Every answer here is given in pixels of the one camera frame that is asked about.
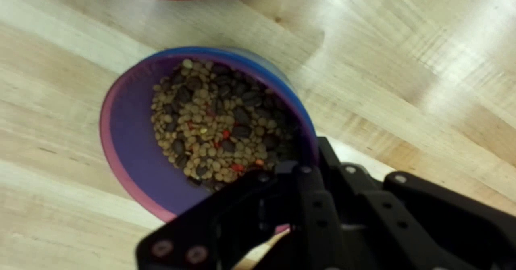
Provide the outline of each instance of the wood grain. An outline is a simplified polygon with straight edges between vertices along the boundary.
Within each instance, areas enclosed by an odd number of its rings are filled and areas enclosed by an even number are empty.
[[[161,222],[112,176],[98,116],[175,46],[265,56],[341,160],[516,215],[515,34],[515,0],[0,0],[0,268],[135,268]]]

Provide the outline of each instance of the wooden surface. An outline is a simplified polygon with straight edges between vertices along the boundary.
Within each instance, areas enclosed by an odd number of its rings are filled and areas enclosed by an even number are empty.
[[[0,0],[0,269],[135,268],[161,222],[112,176],[98,115],[173,46],[263,55],[342,160],[516,214],[514,35],[515,0]]]

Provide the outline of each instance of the wooden table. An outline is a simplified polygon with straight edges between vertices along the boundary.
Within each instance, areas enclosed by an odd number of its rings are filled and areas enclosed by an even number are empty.
[[[111,174],[98,115],[174,46],[263,55],[342,160],[516,215],[514,35],[515,0],[0,0],[0,269],[135,268],[161,222]]]

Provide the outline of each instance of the red chili flake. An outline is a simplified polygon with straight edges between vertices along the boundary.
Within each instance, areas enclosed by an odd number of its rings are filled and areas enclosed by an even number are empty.
[[[233,169],[234,171],[237,171],[237,172],[242,172],[245,169],[245,167],[242,164],[235,163],[231,166],[231,169]]]

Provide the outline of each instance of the purple bowl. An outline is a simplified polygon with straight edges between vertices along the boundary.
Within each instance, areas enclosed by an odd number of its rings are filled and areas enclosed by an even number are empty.
[[[265,59],[237,48],[173,48],[144,59],[123,73],[104,100],[100,136],[107,161],[124,189],[164,222],[210,196],[193,187],[156,144],[151,124],[152,86],[185,58],[227,64],[253,76],[285,101],[302,129],[302,160],[317,165],[315,129],[286,77]]]

